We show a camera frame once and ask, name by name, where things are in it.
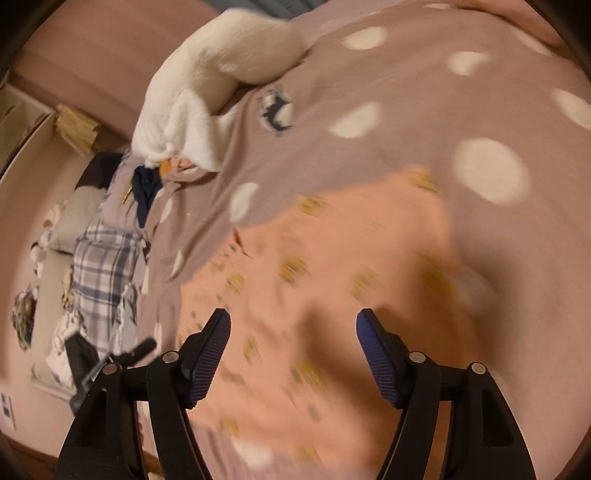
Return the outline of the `pink cartoon print baby onesie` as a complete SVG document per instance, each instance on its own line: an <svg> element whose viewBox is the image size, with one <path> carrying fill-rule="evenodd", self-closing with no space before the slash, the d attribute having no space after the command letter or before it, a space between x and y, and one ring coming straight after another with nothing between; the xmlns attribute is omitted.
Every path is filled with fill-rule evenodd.
<svg viewBox="0 0 591 480"><path fill-rule="evenodd" d="M228 310L231 334L189 413L261 469L280 458L372 478L400 417L356 337L374 310L406 345L444 365L477 354L444 197L412 166L315 197L235 230L181 289L178 335Z"/></svg>

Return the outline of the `beige pillow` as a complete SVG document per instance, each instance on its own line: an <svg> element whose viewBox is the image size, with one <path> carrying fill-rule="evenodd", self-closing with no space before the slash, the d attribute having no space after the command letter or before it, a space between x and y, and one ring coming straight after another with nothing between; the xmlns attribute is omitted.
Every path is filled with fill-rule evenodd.
<svg viewBox="0 0 591 480"><path fill-rule="evenodd" d="M58 211L59 218L42 234L42 270L32 332L32 375L37 381L51 383L54 374L46 362L54 343L55 330L60 322L62 305L62 280L73 263L76 240L85 232L105 189L91 186L77 188L65 207Z"/></svg>

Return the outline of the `dark navy garment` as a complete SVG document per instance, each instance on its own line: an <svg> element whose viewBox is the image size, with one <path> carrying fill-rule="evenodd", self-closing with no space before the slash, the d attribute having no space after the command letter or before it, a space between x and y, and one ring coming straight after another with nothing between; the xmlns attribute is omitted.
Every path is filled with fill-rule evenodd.
<svg viewBox="0 0 591 480"><path fill-rule="evenodd" d="M136 216L140 228L145 226L151 205L162 188L162 181L157 169L145 166L135 168L131 180L132 194L137 203Z"/></svg>

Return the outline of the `grey plaid pillow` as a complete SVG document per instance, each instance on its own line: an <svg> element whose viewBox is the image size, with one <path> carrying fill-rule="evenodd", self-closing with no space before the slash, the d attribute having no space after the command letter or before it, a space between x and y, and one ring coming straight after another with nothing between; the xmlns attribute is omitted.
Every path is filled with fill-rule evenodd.
<svg viewBox="0 0 591 480"><path fill-rule="evenodd" d="M140 237L91 220L73 253L74 309L86 328L87 341L100 357L120 348L117 308L131 283Z"/></svg>

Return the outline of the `white fluffy fleece blanket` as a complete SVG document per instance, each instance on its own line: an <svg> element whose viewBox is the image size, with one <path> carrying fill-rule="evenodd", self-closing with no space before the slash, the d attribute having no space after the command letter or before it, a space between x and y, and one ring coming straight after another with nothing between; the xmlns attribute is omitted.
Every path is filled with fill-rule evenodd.
<svg viewBox="0 0 591 480"><path fill-rule="evenodd" d="M264 85L304 57L301 34L287 20L228 9L187 37L147 87L131 151L150 169L179 158L206 171L221 168L216 116L242 84Z"/></svg>

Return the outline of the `mauve deer print blanket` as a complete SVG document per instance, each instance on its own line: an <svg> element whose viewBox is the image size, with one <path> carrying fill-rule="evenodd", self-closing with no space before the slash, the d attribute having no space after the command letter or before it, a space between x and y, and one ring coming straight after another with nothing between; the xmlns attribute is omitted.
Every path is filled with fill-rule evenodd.
<svg viewBox="0 0 591 480"><path fill-rule="evenodd" d="M560 476L590 429L585 74L512 15L454 1L363 6L334 31L301 37L294 68L240 85L216 116L228 122L217 172L166 160L141 231L149 254L134 276L138 333L165 350L182 344L181 289L235 230L269 222L300 197L424 167L463 269L478 340L470 363L497 381L536 476ZM143 163L131 151L118 169L107 222L130 225L128 189ZM216 479L377 475L324 474L287 458L253 469L228 440L190 425Z"/></svg>

